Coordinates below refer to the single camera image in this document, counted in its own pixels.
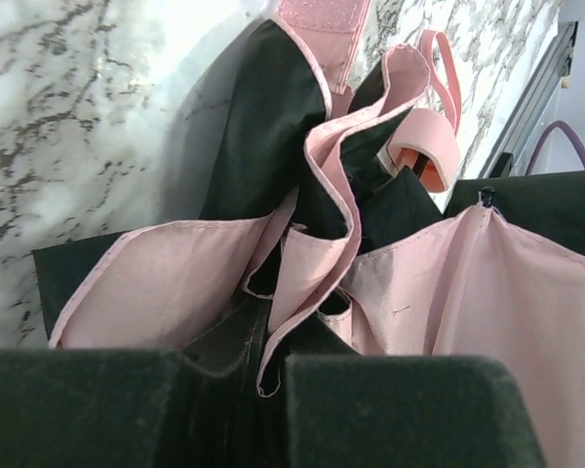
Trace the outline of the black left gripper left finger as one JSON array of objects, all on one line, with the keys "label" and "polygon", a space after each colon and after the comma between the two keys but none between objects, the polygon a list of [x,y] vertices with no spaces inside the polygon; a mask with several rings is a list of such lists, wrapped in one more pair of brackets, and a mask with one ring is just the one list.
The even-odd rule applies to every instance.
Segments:
[{"label": "black left gripper left finger", "polygon": [[0,350],[0,467],[254,467],[267,308],[181,351]]}]

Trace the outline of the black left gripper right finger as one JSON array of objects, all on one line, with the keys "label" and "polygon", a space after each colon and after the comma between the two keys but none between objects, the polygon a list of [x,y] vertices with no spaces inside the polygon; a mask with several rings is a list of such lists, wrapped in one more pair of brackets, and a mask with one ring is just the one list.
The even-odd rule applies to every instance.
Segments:
[{"label": "black left gripper right finger", "polygon": [[287,339],[291,467],[543,467],[515,379],[482,357],[363,357],[326,325]]}]

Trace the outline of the pink folding umbrella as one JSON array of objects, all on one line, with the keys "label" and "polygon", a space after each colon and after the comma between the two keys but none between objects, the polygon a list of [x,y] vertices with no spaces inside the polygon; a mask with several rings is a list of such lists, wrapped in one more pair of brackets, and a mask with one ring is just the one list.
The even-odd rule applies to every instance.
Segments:
[{"label": "pink folding umbrella", "polygon": [[180,348],[234,292],[269,301],[260,368],[310,316],[363,355],[500,361],[531,404],[585,403],[585,168],[469,180],[447,36],[346,83],[365,1],[282,1],[249,38],[195,219],[35,253],[54,349]]}]

